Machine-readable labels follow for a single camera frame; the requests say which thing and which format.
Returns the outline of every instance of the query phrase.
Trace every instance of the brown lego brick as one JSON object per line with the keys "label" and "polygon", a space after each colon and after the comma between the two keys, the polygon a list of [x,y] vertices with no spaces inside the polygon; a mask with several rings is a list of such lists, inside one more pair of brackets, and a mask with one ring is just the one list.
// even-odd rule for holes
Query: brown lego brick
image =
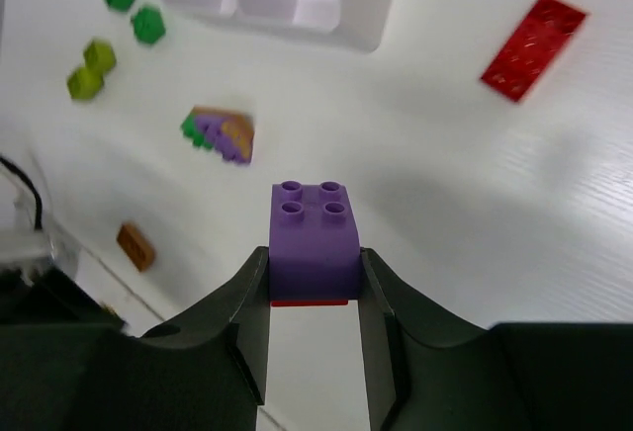
{"label": "brown lego brick", "polygon": [[140,272],[145,271],[154,262],[156,252],[153,246],[142,236],[142,233],[133,223],[127,221],[121,225],[117,235],[117,243]]}

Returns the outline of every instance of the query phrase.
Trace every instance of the white tabletop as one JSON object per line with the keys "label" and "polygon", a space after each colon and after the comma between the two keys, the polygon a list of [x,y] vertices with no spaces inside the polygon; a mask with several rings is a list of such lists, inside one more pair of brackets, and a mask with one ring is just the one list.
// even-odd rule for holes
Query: white tabletop
{"label": "white tabletop", "polygon": [[[2,150],[37,160],[54,215],[164,317],[267,244],[271,184],[332,179],[362,244],[477,324],[631,320],[633,0],[568,0],[591,16],[514,105],[478,78],[533,1],[394,0],[367,55],[167,9],[146,48],[102,0],[6,0]],[[118,66],[72,103],[95,36]],[[181,137],[194,105],[254,115],[251,166]],[[126,219],[157,250],[143,275],[115,241]],[[354,305],[273,310],[266,407],[289,429],[368,429],[357,325]]]}

